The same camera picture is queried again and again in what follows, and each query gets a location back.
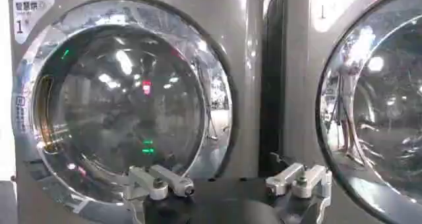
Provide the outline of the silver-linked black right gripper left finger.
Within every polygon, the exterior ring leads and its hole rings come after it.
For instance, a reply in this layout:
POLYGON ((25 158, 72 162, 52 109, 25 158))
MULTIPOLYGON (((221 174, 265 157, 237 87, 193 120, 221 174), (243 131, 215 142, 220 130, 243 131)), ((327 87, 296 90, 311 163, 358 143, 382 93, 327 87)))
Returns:
POLYGON ((127 175, 124 199, 135 200, 149 196, 153 200, 164 200, 171 190, 176 196, 186 198, 195 193, 193 181, 161 166, 153 165, 147 169, 131 166, 127 175))

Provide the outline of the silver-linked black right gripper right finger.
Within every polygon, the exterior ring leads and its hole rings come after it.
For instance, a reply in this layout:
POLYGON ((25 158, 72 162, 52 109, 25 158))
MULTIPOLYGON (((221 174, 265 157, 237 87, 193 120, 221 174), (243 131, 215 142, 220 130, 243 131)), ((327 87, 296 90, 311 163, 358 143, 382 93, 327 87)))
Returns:
POLYGON ((265 185, 274 196, 283 196, 290 189, 295 197, 306 199, 316 188, 323 199, 331 199, 332 173, 322 165, 306 169, 301 163, 293 163, 277 175, 268 177, 265 185))

